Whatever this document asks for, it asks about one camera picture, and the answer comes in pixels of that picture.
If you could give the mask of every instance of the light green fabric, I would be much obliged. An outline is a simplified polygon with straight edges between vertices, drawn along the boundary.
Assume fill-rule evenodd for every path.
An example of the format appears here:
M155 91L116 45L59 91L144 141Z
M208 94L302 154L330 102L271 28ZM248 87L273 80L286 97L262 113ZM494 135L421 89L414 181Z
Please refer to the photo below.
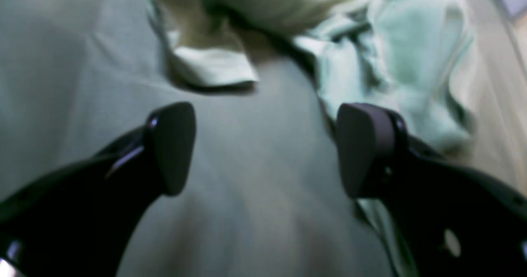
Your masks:
M474 40L463 0L157 1L170 49L194 70L193 84L257 80L228 17L215 11L222 5L311 57L318 96L333 121L342 103L367 102L401 113L410 133L439 151L471 138L468 113L450 93L453 78L473 77L472 69L459 67ZM384 206L359 203L397 272L416 275Z

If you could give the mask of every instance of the crumpled cloth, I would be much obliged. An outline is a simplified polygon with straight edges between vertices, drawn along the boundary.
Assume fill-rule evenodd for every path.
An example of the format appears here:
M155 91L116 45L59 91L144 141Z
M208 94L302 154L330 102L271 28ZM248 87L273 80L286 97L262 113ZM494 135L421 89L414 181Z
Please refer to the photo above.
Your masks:
M190 84L258 81L230 23L234 11L308 56L333 121L342 103L365 102L398 111L410 133L438 151L471 140L471 114L451 92L453 85L471 81L477 63L464 0L151 1L151 17ZM359 203L397 272L416 275L384 206Z

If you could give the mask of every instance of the wrinkled sheet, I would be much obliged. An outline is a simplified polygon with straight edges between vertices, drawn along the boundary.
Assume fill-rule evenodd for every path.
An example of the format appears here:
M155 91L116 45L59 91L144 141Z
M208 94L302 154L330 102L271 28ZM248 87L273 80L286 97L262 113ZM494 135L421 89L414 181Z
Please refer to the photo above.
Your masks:
M198 114L189 183L141 220L120 276L389 276L354 215L313 85L258 33L261 84L209 93L168 77L146 0L0 0L0 198L88 157L148 112ZM484 64L456 93L478 119L463 163L527 193L526 81L491 0L469 0Z

